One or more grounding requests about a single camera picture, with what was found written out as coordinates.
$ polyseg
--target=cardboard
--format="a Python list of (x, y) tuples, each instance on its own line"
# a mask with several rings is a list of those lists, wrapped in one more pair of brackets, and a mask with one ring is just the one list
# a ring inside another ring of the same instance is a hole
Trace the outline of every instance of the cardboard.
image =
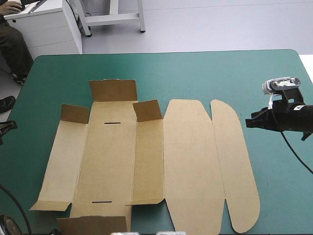
[(58, 220), (62, 232), (98, 235), (130, 231), (131, 205), (166, 199), (176, 230), (218, 234), (226, 198), (234, 229), (253, 226), (258, 193), (232, 109), (212, 102), (212, 122), (199, 101), (172, 100), (163, 120), (157, 100), (138, 103), (133, 80), (89, 84), (89, 117), (87, 108), (62, 105), (31, 210), (65, 211), (72, 203), (70, 218)]
[(87, 216), (71, 219), (58, 219), (64, 235), (110, 235), (126, 231), (125, 217)]
[(94, 99), (89, 122), (86, 108), (61, 108), (42, 190), (31, 210), (64, 211), (72, 203), (70, 217), (123, 216), (129, 231), (131, 207), (125, 205), (132, 202), (136, 84), (103, 80), (89, 85)]
[(244, 233), (260, 214), (260, 197), (244, 134), (236, 112), (229, 105), (213, 100), (211, 110), (231, 224), (236, 232)]
[(212, 121), (198, 100), (171, 100), (167, 108), (164, 189), (176, 231), (219, 234), (224, 187)]

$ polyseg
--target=green table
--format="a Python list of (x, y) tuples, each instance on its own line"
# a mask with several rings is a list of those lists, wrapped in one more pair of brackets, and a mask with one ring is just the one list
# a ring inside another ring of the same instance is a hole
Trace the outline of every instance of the green table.
[[(245, 118), (266, 107), (261, 84), (283, 76), (301, 79), (301, 92), (313, 104), (313, 86), (292, 50), (228, 51), (158, 54), (41, 56), (36, 59), (9, 119), (18, 124), (0, 146), (0, 182), (29, 209), (37, 200), (59, 123), (62, 103), (90, 107), (88, 80), (135, 79), (139, 101), (158, 99), (162, 113), (173, 98), (198, 99), (208, 113), (209, 102), (220, 99), (238, 113), (261, 197), (261, 213), (249, 234), (313, 233), (313, 176), (295, 159), (279, 133), (247, 129)], [(313, 137), (287, 137), (313, 167)], [(13, 203), (0, 193), (0, 210), (26, 231)], [(66, 212), (27, 212), (35, 233), (57, 227)], [(134, 207), (132, 230), (153, 233), (173, 229), (165, 202)], [(225, 206), (222, 234), (232, 234)]]

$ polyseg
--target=white desk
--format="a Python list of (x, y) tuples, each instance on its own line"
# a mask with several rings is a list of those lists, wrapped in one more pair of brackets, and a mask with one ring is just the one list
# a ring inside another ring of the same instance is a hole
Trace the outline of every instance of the white desk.
[(49, 54), (82, 54), (81, 33), (65, 0), (47, 0), (28, 14), (36, 3), (19, 13), (7, 15), (9, 24), (24, 37), (35, 59)]

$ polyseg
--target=gray floor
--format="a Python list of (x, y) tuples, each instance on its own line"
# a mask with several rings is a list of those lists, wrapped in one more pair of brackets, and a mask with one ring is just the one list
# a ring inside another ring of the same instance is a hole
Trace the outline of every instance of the gray floor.
[[(84, 2), (92, 15), (109, 8), (105, 0)], [(93, 36), (83, 37), (84, 53), (288, 48), (307, 55), (301, 59), (313, 78), (313, 0), (143, 0), (143, 6), (146, 33), (137, 23), (93, 27)], [(120, 0), (120, 13), (136, 10), (136, 0)], [(19, 91), (0, 70), (0, 99)]]

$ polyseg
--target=dark pants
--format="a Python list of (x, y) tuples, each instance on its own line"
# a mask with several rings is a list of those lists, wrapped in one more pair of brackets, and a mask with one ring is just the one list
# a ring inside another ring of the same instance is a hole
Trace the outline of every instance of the dark pants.
[(28, 75), (33, 59), (22, 34), (9, 24), (0, 24), (0, 51), (12, 73)]

